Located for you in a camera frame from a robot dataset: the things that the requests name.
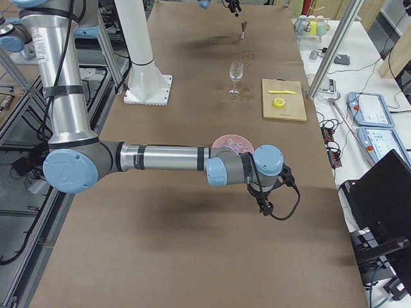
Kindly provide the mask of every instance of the blue cable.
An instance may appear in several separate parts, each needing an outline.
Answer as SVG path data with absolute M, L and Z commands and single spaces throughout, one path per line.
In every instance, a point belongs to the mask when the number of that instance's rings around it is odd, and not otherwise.
M 375 278 L 376 278 L 376 276 L 377 276 L 377 272 L 383 267 L 383 265 L 385 264 L 385 263 L 387 263 L 388 262 L 388 260 L 387 261 L 384 261 L 384 262 L 382 262 L 379 266 L 377 266 L 377 268 L 375 269 L 375 271 L 374 271 L 374 274 L 372 274 L 372 278 L 371 278 L 371 283 L 370 283 L 370 308 L 372 308 L 372 287 L 373 287 L 373 284 L 374 284 L 374 281 L 375 281 Z
M 386 302 L 388 302 L 390 300 L 391 296 L 387 296 L 386 298 L 384 298 L 384 300 L 379 303 L 377 306 L 375 306 L 374 308 L 380 308 L 383 304 L 385 304 Z

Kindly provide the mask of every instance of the yellow ring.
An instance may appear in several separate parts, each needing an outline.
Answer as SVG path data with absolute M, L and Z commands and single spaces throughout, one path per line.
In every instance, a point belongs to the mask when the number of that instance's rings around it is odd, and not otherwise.
M 283 98 L 276 98 L 273 102 L 272 105 L 276 108 L 283 108 L 285 105 L 285 100 Z

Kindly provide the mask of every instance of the brown tabletop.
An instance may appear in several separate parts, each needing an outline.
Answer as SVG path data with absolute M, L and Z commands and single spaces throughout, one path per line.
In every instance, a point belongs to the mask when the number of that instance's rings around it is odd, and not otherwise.
M 313 103 L 306 123 L 262 118 L 262 78 L 308 88 L 287 9 L 244 5 L 236 19 L 219 4 L 159 3 L 149 28 L 157 67 L 174 77 L 168 106 L 117 98 L 101 138 L 210 146 L 234 133 L 273 144 L 301 204 L 275 221 L 245 185 L 210 187 L 203 173 L 107 176 L 74 199 L 31 307 L 366 307 Z M 235 101 L 233 60 L 245 64 Z M 283 187 L 270 199 L 282 216 L 296 195 Z

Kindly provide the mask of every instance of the yellow knife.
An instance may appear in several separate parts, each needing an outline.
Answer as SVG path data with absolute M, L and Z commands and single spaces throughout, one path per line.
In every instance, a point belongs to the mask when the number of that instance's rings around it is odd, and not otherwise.
M 269 94 L 295 94 L 297 95 L 296 92 L 290 91 L 290 90 L 284 90 L 284 91 L 280 91 L 280 90 L 269 90 L 268 91 Z

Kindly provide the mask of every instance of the white pillar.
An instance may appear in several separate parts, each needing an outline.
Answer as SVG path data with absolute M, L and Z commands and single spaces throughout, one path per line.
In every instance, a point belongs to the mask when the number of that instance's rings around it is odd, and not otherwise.
M 142 0 L 115 0 L 121 27 L 133 61 L 125 103 L 167 105 L 171 75 L 156 68 Z

